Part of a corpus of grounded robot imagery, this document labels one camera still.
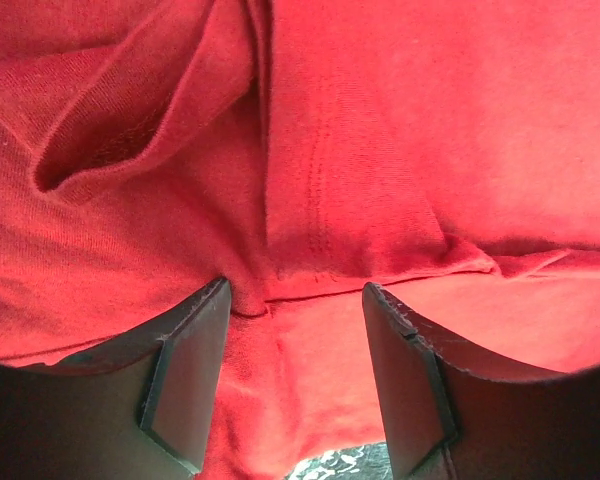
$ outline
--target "red cloth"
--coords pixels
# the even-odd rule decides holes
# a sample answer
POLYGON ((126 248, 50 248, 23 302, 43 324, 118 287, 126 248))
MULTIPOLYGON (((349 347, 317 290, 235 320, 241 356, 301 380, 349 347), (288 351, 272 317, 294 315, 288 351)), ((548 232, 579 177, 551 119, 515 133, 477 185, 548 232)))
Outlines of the red cloth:
POLYGON ((477 343, 600 362, 600 1, 0 0, 0 362, 217 275, 202 478, 380 440, 368 280, 477 343))

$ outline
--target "red fabric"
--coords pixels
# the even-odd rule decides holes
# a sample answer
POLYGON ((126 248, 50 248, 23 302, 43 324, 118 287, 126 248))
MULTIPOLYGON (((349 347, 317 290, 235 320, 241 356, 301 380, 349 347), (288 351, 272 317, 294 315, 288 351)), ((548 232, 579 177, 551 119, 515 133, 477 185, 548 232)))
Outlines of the red fabric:
POLYGON ((600 1, 0 1, 0 362, 217 275, 202 478, 380 440, 368 280, 505 355, 600 362, 600 1))

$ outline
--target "red t-shirt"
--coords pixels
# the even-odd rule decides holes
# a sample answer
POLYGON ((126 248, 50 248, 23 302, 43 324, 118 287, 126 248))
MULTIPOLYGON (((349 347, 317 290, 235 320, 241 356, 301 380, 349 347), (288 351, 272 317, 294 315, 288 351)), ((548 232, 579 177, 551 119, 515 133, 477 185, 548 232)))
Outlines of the red t-shirt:
POLYGON ((0 0, 0 362, 218 275, 202 478, 382 438, 372 280, 535 365, 600 363, 600 1, 0 0))

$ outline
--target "patterned floor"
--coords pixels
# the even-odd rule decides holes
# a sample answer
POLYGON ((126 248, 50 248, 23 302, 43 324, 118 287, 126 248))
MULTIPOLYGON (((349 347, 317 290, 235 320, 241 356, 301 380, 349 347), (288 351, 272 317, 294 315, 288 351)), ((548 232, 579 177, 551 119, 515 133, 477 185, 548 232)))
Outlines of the patterned floor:
POLYGON ((285 480, 390 480, 384 443, 329 451, 300 462, 285 480))

